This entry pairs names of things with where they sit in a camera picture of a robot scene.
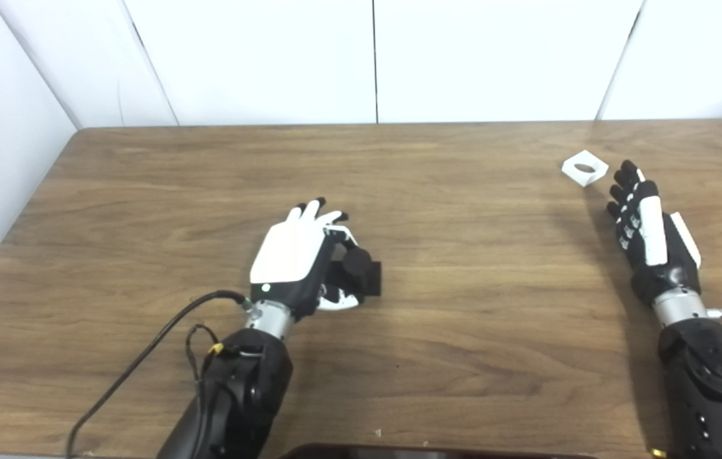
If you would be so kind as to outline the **white and black left hand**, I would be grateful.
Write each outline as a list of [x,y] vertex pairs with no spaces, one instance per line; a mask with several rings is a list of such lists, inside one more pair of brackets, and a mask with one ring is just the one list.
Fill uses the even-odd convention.
[[274,224],[249,272],[250,299],[284,305],[296,322],[317,310],[349,310],[365,300],[361,293],[326,282],[336,247],[359,245],[342,224],[348,215],[342,211],[322,213],[325,203],[322,197],[300,203]]

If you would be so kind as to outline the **white and black right hand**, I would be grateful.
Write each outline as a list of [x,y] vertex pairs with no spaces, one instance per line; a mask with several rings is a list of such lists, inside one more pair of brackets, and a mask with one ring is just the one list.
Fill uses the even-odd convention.
[[700,294],[698,264],[672,216],[663,211],[656,182],[629,159],[614,172],[614,181],[606,210],[632,270],[630,284],[637,299],[652,306],[669,291]]

